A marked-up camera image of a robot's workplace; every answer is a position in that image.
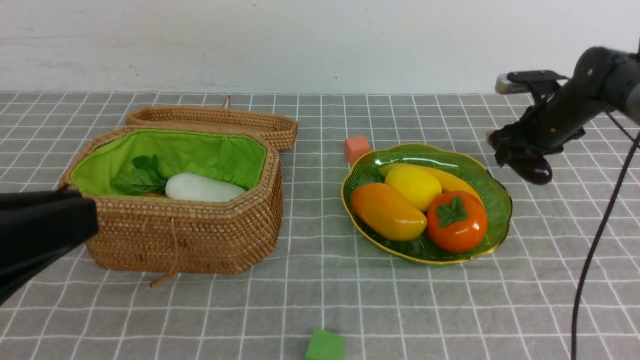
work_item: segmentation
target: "foam block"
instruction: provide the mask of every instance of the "foam block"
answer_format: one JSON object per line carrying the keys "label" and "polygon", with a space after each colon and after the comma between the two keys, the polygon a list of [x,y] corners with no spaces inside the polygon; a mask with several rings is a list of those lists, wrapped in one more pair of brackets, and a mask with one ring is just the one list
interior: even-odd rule
{"label": "foam block", "polygon": [[353,165],[356,160],[364,154],[371,152],[369,141],[364,135],[346,138],[344,141],[344,157]]}
{"label": "foam block", "polygon": [[306,360],[342,360],[344,338],[329,331],[316,329],[305,356]]}

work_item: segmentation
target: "banana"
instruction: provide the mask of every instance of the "banana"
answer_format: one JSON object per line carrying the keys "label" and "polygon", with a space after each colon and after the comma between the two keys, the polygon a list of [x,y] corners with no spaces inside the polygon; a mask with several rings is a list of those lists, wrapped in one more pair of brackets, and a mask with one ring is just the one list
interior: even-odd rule
{"label": "banana", "polygon": [[451,192],[451,191],[455,191],[455,190],[461,190],[461,191],[470,193],[471,195],[477,197],[478,200],[480,200],[480,202],[482,202],[482,199],[480,198],[480,195],[466,181],[460,179],[459,177],[457,177],[457,176],[455,176],[453,174],[450,174],[450,173],[448,173],[446,171],[443,171],[443,170],[439,170],[437,168],[423,167],[421,165],[413,165],[413,164],[405,164],[405,163],[392,163],[392,164],[388,164],[388,165],[384,165],[384,166],[380,167],[378,169],[378,172],[383,177],[386,177],[387,174],[391,170],[393,170],[395,168],[398,168],[398,167],[417,167],[417,168],[421,168],[424,171],[430,173],[436,179],[438,179],[438,181],[440,182],[440,186],[442,186],[442,192],[443,193]]}

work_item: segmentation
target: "mango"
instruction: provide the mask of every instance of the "mango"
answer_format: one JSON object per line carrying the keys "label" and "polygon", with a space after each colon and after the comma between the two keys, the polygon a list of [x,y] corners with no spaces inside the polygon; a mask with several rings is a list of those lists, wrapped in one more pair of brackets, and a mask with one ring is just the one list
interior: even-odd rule
{"label": "mango", "polygon": [[350,203],[365,224],[391,241],[415,240],[427,226],[426,216],[387,184],[359,186]]}
{"label": "mango", "polygon": [[385,184],[396,189],[420,212],[426,212],[429,205],[442,195],[442,186],[435,176],[415,167],[397,167],[385,178]]}
{"label": "mango", "polygon": [[383,177],[386,177],[387,174],[391,172],[391,170],[397,169],[397,168],[405,168],[405,167],[419,168],[423,171],[428,172],[432,176],[434,176],[436,179],[438,179],[438,182],[442,186],[443,193],[453,192],[458,190],[468,192],[474,197],[476,197],[478,200],[480,200],[480,203],[482,203],[482,199],[480,198],[480,195],[478,194],[477,191],[473,189],[473,187],[471,187],[471,185],[469,185],[466,181],[460,179],[459,177],[455,176],[454,174],[448,173],[444,170],[440,170],[432,167],[423,167],[422,165],[393,163],[393,164],[388,164],[380,167],[378,169],[378,173]]}

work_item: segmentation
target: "orange cube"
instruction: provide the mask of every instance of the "orange cube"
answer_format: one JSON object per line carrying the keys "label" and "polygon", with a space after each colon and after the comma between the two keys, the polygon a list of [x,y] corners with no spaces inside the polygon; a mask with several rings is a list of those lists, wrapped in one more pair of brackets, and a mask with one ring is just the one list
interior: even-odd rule
{"label": "orange cube", "polygon": [[369,141],[364,135],[346,138],[344,141],[344,157],[353,165],[354,162],[362,155],[371,152]]}

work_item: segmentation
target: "white radish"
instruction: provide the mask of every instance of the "white radish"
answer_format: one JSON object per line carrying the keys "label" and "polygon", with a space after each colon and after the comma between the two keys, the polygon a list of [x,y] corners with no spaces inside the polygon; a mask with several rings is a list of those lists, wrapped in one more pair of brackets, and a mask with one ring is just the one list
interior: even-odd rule
{"label": "white radish", "polygon": [[174,200],[225,202],[244,194],[246,190],[238,185],[183,172],[167,180],[164,192]]}

